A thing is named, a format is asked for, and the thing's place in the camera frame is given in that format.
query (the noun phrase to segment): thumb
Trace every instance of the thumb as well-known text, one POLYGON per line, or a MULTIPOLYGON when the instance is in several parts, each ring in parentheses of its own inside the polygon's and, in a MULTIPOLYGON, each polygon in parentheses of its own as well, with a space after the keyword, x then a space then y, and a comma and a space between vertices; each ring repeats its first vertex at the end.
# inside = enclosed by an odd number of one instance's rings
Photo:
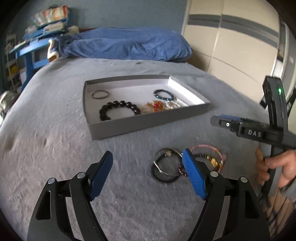
POLYGON ((286 151, 274 157, 267 157, 265 159, 265 164, 270 169, 276 169, 278 167, 283 167, 289 164, 290 161, 291 161, 291 153, 289 151, 286 151))

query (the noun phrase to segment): pink bracelet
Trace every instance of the pink bracelet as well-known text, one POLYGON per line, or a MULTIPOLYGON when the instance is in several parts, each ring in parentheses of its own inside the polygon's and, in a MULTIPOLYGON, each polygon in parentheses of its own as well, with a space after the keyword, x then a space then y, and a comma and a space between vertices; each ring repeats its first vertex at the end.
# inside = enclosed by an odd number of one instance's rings
POLYGON ((218 172, 220 172, 221 169, 222 169, 222 167, 223 167, 224 162, 226 161, 226 155, 225 154, 221 154, 221 152, 219 151, 219 149, 217 149, 217 148, 215 148, 213 146, 210 146, 210 145, 206 145, 206 144, 196 145, 196 146, 192 147, 190 149, 190 151, 193 152, 198 147, 210 148, 210 149, 214 150, 220 156, 221 161, 220 161, 219 168, 218 168, 218 172))

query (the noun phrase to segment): striped fabric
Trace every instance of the striped fabric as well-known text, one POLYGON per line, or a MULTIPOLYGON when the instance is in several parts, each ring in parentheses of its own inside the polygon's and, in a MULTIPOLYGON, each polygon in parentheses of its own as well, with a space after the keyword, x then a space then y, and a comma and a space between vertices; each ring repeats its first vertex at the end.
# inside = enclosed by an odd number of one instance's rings
POLYGON ((266 215, 271 238, 281 232, 288 218, 296 209, 296 199, 290 200, 281 194, 277 189, 274 197, 259 198, 262 209, 266 215))

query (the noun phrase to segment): hand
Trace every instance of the hand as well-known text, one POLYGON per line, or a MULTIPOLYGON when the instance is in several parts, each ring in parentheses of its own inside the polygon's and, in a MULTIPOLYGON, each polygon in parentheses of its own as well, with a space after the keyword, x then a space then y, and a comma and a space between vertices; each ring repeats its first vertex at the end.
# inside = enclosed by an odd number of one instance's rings
POLYGON ((296 152, 294 150, 288 150, 282 154, 274 157, 268 157, 264 160, 260 147, 257 147, 255 156, 257 159, 257 181, 260 185, 263 185, 264 182, 269 179, 269 173, 267 172, 268 169, 283 167, 278 184, 279 188, 288 185, 296 177, 296 152))

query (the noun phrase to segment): gray stripe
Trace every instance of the gray stripe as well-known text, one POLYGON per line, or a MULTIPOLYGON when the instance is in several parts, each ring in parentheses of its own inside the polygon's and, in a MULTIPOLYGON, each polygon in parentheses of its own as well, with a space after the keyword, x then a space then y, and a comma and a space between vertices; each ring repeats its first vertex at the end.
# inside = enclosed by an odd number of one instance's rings
POLYGON ((235 23, 228 23, 228 22, 222 22, 221 23, 221 28, 225 28, 225 29, 230 29, 230 30, 234 30, 246 35, 249 35, 251 37, 257 38, 275 48, 277 48, 278 45, 278 40, 275 40, 274 37, 273 38, 269 38, 266 35, 262 35, 259 32, 255 32, 253 29, 251 28, 247 28, 245 26, 241 26, 235 23))
POLYGON ((251 20, 247 20, 247 19, 239 18, 239 17, 235 17, 235 16, 230 16, 230 15, 222 15, 222 21, 223 22, 233 22, 233 23, 240 24, 243 26, 257 28, 257 29, 263 30, 263 31, 279 38, 279 33, 277 31, 275 31, 269 27, 266 27, 262 24, 253 22, 251 20))
POLYGON ((207 27, 218 28, 219 27, 219 21, 201 20, 201 19, 189 19, 188 20, 188 25, 198 25, 198 26, 207 26, 207 27))
POLYGON ((189 14, 189 20, 193 20, 193 19, 220 21, 220 15, 189 14))

